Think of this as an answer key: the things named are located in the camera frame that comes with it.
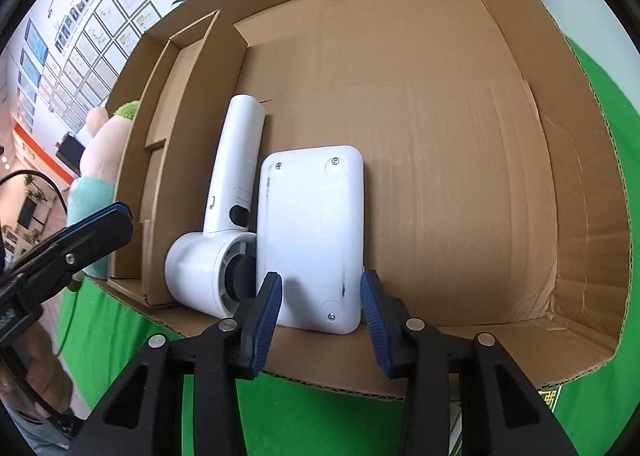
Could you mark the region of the person's left hand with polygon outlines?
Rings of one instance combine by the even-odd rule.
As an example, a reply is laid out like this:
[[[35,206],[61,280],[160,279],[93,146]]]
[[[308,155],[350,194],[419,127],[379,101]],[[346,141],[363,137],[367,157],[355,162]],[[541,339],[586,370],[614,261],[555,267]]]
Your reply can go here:
[[[65,412],[72,400],[73,383],[53,353],[49,334],[35,323],[21,339],[32,358],[27,369],[27,382],[51,407],[60,413]],[[40,421],[50,416],[39,404],[20,398],[17,388],[11,373],[1,366],[2,402],[29,420]]]

